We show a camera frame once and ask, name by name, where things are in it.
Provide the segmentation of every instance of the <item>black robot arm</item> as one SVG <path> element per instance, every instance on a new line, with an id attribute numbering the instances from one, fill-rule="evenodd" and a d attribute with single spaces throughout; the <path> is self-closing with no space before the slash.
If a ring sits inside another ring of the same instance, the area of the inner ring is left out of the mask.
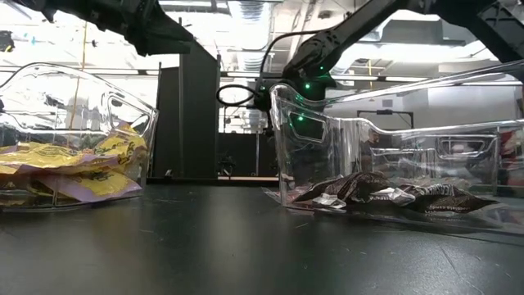
<path id="1" fill-rule="evenodd" d="M 339 25 L 303 42 L 282 77 L 299 92 L 300 84 L 316 83 L 317 91 L 302 94 L 324 99 L 325 88 L 333 85 L 328 73 L 342 53 L 399 9 L 435 14 L 469 29 L 501 62 L 524 59 L 524 24 L 500 0 L 369 0 Z"/>
<path id="2" fill-rule="evenodd" d="M 158 0 L 12 0 L 54 21 L 56 11 L 70 13 L 121 34 L 141 56 L 188 53 L 193 36 L 169 18 Z"/>

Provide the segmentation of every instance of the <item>black table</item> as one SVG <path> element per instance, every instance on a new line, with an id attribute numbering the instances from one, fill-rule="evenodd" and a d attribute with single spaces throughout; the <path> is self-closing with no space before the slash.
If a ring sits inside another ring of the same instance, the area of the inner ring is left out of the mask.
<path id="1" fill-rule="evenodd" d="M 259 188 L 0 221 L 0 294 L 524 293 L 522 246 L 297 214 Z"/>

